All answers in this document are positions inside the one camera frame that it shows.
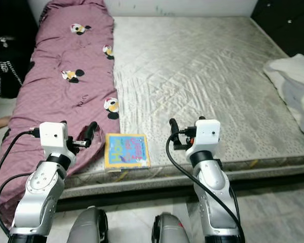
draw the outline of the mattress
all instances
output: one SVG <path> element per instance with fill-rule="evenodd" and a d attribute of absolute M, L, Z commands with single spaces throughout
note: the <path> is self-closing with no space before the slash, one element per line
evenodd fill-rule
<path fill-rule="evenodd" d="M 189 184 L 165 153 L 171 117 L 181 128 L 200 115 L 221 122 L 216 157 L 232 180 L 304 173 L 304 134 L 262 72 L 286 55 L 251 19 L 114 19 L 121 132 L 147 135 L 151 168 L 106 173 L 101 158 L 63 197 Z M 172 154 L 192 170 L 183 151 Z"/>

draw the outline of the book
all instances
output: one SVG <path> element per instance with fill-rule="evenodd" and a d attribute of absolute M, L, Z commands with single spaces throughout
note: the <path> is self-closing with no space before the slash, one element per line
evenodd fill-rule
<path fill-rule="evenodd" d="M 144 134 L 106 135 L 105 170 L 108 172 L 123 169 L 149 168 L 147 139 Z"/>

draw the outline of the floor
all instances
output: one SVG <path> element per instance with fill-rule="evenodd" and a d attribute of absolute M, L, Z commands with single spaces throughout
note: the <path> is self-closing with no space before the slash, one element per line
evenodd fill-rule
<path fill-rule="evenodd" d="M 304 243 L 304 183 L 240 191 L 237 193 L 242 226 L 248 243 Z M 203 242 L 200 221 L 192 198 L 170 198 L 103 207 L 107 211 L 109 242 L 151 242 L 154 218 L 161 212 L 176 215 L 191 242 Z M 57 213 L 49 243 L 66 242 L 82 210 Z M 7 238 L 0 230 L 0 243 Z"/>

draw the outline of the wall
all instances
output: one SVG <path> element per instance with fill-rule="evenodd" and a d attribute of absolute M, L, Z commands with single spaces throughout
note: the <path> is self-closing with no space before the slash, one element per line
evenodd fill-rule
<path fill-rule="evenodd" d="M 38 20 L 49 0 L 28 0 Z M 257 0 L 105 0 L 112 16 L 251 16 Z"/>

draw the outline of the purple bedding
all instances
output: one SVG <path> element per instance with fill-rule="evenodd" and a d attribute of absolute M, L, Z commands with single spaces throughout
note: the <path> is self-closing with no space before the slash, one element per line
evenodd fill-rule
<path fill-rule="evenodd" d="M 117 91 L 113 86 L 113 18 L 103 0 L 53 0 L 43 12 L 30 71 L 17 98 L 0 157 L 20 132 L 42 122 L 67 121 L 77 138 L 85 125 L 97 121 L 89 149 L 81 150 L 72 174 L 97 158 L 105 133 L 119 133 Z M 33 172 L 44 154 L 40 140 L 22 136 L 0 172 L 0 185 L 13 175 Z M 0 210 L 13 219 L 25 180 L 16 179 L 3 190 Z"/>

